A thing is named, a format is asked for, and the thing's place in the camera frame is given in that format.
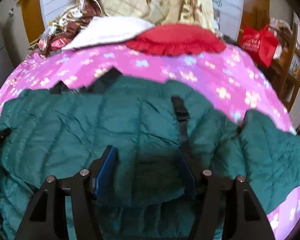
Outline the dark green puffer jacket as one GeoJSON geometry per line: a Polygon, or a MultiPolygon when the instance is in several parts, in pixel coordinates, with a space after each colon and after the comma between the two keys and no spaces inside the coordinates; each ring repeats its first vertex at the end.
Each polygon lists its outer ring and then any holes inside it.
{"type": "Polygon", "coordinates": [[[156,83],[112,69],[91,86],[24,90],[4,103],[0,129],[0,236],[14,239],[42,182],[88,167],[109,145],[117,163],[93,204],[106,239],[185,239],[194,203],[177,168],[176,150],[220,177],[242,175],[271,213],[300,185],[300,137],[248,110],[236,124],[191,87],[156,83]]]}

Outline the brown patterned blanket pile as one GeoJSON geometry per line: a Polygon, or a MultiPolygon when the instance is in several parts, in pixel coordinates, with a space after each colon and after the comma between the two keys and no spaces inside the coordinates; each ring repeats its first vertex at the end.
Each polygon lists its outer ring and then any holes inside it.
{"type": "Polygon", "coordinates": [[[95,16],[102,16],[97,0],[78,0],[49,23],[40,37],[30,44],[29,50],[43,57],[59,54],[95,16]]]}

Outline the pink floral bed sheet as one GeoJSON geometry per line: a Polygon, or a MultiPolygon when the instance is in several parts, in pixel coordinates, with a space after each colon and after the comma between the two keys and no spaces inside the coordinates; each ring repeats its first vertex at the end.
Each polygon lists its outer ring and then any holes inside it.
{"type": "MultiPolygon", "coordinates": [[[[232,45],[217,54],[178,57],[146,55],[124,44],[65,51],[48,58],[32,54],[1,87],[0,116],[4,103],[26,89],[51,89],[60,83],[69,89],[89,87],[112,69],[123,76],[156,83],[181,82],[236,124],[241,124],[245,113],[253,109],[269,116],[278,129],[296,135],[269,81],[247,53],[232,45]]],[[[300,185],[267,216],[275,238],[285,239],[300,219],[300,185]]]]}

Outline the white pillow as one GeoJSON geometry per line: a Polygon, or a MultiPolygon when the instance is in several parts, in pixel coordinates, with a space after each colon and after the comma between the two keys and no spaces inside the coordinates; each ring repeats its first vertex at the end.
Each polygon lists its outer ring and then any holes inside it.
{"type": "Polygon", "coordinates": [[[147,20],[134,16],[93,17],[63,50],[80,49],[95,45],[121,43],[154,28],[147,20]]]}

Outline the wooden shelf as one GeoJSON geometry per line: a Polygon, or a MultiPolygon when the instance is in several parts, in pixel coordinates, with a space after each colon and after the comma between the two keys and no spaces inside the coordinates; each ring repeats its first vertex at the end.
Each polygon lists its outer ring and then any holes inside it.
{"type": "Polygon", "coordinates": [[[269,30],[279,41],[269,67],[270,83],[288,111],[300,88],[300,25],[291,27],[284,20],[270,19],[269,30]]]}

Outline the red gift bag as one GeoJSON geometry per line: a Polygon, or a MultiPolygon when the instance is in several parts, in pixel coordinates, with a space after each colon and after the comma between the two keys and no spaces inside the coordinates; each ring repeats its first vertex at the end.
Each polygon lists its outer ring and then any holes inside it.
{"type": "Polygon", "coordinates": [[[269,68],[279,41],[276,36],[269,31],[269,25],[260,30],[255,30],[246,26],[239,43],[255,63],[262,67],[269,68]]]}

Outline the red ruffled pillow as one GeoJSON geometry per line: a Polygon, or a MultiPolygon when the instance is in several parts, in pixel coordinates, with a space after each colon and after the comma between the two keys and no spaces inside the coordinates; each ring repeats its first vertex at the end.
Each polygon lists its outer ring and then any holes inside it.
{"type": "Polygon", "coordinates": [[[127,41],[126,46],[156,56],[221,53],[226,49],[225,43],[213,32],[198,25],[180,23],[156,26],[127,41]]]}

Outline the cream rose-print quilt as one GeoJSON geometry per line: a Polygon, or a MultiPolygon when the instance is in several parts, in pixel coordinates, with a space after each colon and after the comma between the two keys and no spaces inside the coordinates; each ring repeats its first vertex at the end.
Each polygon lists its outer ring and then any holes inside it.
{"type": "Polygon", "coordinates": [[[96,16],[134,16],[155,25],[185,23],[210,31],[212,0],[88,0],[96,16]]]}

